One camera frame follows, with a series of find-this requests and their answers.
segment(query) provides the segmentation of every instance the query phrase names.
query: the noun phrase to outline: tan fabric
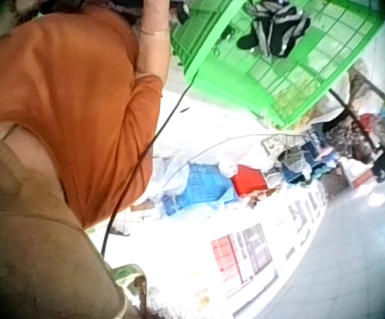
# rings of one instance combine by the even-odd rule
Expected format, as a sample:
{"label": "tan fabric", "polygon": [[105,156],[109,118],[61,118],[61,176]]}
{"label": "tan fabric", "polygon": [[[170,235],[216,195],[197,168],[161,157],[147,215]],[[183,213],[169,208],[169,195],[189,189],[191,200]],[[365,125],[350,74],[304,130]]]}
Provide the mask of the tan fabric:
{"label": "tan fabric", "polygon": [[162,81],[134,78],[137,40],[105,9],[53,14],[0,40],[0,123],[28,128],[46,146],[83,228],[133,203],[149,156],[122,207],[116,203],[159,114]]}

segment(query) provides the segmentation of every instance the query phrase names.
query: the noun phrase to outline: white floor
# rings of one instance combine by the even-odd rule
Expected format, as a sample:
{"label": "white floor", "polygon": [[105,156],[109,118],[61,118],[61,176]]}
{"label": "white floor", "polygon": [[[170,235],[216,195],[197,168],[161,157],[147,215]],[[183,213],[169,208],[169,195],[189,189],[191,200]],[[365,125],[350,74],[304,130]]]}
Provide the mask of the white floor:
{"label": "white floor", "polygon": [[293,276],[259,308],[256,299],[237,317],[385,318],[385,183],[331,201]]}

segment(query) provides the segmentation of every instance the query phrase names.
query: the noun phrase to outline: black wire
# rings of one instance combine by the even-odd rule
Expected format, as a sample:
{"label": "black wire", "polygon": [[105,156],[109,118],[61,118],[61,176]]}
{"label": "black wire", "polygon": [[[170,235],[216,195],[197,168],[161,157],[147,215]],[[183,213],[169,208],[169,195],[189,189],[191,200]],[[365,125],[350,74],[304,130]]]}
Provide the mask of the black wire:
{"label": "black wire", "polygon": [[175,107],[173,108],[172,112],[169,114],[169,116],[167,116],[167,119],[165,120],[165,122],[161,126],[160,130],[154,135],[154,138],[151,140],[151,142],[149,142],[147,148],[145,148],[145,151],[142,153],[142,155],[139,158],[135,168],[133,169],[131,177],[127,181],[125,189],[123,190],[123,193],[120,195],[119,201],[117,202],[117,204],[115,206],[115,209],[114,209],[114,212],[113,212],[112,216],[110,217],[110,221],[108,222],[108,226],[107,226],[107,229],[106,229],[106,233],[104,235],[104,240],[102,242],[102,248],[101,248],[101,255],[102,255],[103,259],[104,259],[104,256],[106,255],[106,247],[107,247],[108,236],[109,236],[110,231],[112,229],[112,226],[113,226],[113,223],[114,223],[114,219],[115,219],[117,213],[119,213],[118,209],[121,207],[121,204],[125,200],[127,192],[129,191],[129,188],[130,188],[130,186],[131,186],[131,184],[133,182],[133,178],[136,176],[137,172],[139,171],[139,168],[141,167],[141,164],[143,163],[143,161],[145,159],[145,156],[148,154],[149,150],[153,147],[153,144],[155,143],[156,139],[160,136],[161,132],[165,129],[166,125],[171,120],[173,114],[175,114],[175,112],[177,111],[179,105],[181,105],[181,102],[182,102],[185,94],[190,90],[191,86],[194,83],[194,80],[195,80],[196,76],[197,76],[197,73],[193,76],[193,78],[191,80],[191,83],[187,86],[187,88],[184,90],[184,92],[179,97],[179,100],[176,103]]}

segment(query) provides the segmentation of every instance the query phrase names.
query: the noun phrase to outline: woman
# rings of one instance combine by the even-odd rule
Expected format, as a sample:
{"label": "woman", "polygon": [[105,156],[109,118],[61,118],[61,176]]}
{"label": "woman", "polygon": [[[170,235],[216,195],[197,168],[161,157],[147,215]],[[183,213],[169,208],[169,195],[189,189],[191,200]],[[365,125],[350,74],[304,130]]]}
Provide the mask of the woman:
{"label": "woman", "polygon": [[151,154],[117,206],[155,133],[169,0],[144,0],[138,37],[105,5],[0,38],[0,318],[139,318],[83,229],[149,181]]}

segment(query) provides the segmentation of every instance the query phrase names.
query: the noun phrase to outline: hanging clothes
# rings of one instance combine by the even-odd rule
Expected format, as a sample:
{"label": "hanging clothes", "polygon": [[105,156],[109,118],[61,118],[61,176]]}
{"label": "hanging clothes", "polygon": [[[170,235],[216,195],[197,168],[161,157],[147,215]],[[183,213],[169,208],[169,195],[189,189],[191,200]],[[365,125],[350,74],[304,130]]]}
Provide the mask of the hanging clothes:
{"label": "hanging clothes", "polygon": [[242,50],[260,47],[266,57],[287,58],[311,26],[311,19],[287,0],[247,4],[244,9],[255,20],[251,33],[240,38],[237,45]]}

